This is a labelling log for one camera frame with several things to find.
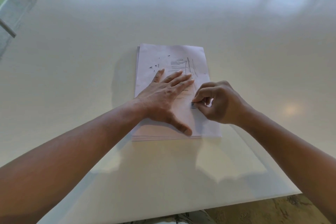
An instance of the person's right arm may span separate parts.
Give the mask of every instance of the person's right arm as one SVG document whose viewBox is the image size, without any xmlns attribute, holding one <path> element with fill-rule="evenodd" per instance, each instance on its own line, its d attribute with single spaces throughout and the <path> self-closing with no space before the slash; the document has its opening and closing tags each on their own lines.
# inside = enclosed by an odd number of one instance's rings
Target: person's right arm
<svg viewBox="0 0 336 224">
<path fill-rule="evenodd" d="M 237 125 L 253 136 L 329 221 L 336 223 L 335 158 L 253 109 L 226 81 L 204 83 L 193 102 L 209 120 Z"/>
</svg>

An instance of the forearm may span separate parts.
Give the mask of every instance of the forearm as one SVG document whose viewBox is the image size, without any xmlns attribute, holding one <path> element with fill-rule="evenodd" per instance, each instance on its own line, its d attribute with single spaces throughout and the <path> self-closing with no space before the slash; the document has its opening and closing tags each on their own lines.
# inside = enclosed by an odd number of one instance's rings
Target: forearm
<svg viewBox="0 0 336 224">
<path fill-rule="evenodd" d="M 143 114 L 142 107 L 132 100 L 1 167 L 0 221 L 5 216 L 15 219 L 48 211 L 143 119 Z"/>
<path fill-rule="evenodd" d="M 273 157 L 294 184 L 329 218 L 336 216 L 336 159 L 255 110 L 239 124 Z"/>
</svg>

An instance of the glossy tabletop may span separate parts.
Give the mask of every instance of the glossy tabletop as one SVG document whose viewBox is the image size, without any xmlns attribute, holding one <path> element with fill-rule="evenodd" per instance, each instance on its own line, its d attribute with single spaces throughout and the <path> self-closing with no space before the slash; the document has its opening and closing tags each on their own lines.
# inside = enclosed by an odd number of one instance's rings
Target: glossy tabletop
<svg viewBox="0 0 336 224">
<path fill-rule="evenodd" d="M 131 99 L 140 43 L 204 47 L 211 80 L 336 156 L 335 12 L 336 0 L 38 0 L 0 62 L 0 165 Z M 299 192 L 248 134 L 222 134 L 126 137 L 41 223 L 113 224 Z"/>
</svg>

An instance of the hand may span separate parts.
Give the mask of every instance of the hand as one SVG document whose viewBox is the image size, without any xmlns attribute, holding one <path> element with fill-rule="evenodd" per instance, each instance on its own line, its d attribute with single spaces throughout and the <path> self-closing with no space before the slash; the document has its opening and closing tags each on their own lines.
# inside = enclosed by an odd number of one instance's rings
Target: hand
<svg viewBox="0 0 336 224">
<path fill-rule="evenodd" d="M 178 120 L 171 107 L 176 97 L 188 86 L 194 83 L 189 80 L 191 74 L 182 75 L 182 70 L 175 72 L 160 82 L 164 68 L 159 70 L 153 81 L 145 88 L 136 99 L 145 109 L 145 117 L 155 121 L 162 121 L 173 125 L 187 136 L 192 135 L 192 130 Z"/>
<path fill-rule="evenodd" d="M 246 111 L 252 109 L 227 81 L 202 84 L 192 102 L 209 120 L 224 124 L 239 125 Z"/>
</svg>

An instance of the sheet of paper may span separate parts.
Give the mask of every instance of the sheet of paper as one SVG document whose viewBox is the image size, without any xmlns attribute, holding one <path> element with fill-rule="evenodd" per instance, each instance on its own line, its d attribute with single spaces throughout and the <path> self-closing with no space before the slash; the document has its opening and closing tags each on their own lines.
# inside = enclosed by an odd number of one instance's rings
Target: sheet of paper
<svg viewBox="0 0 336 224">
<path fill-rule="evenodd" d="M 195 46 L 164 46 L 141 44 L 137 53 L 135 97 L 153 80 L 156 72 L 165 68 L 162 76 L 179 70 L 191 73 L 195 83 L 184 90 L 174 101 L 174 114 L 193 131 L 191 137 L 221 137 L 219 124 L 210 121 L 191 105 L 196 90 L 204 82 L 209 82 L 209 72 L 202 47 Z M 133 140 L 166 140 L 187 138 L 173 126 L 149 119 L 143 120 L 134 130 Z"/>
</svg>

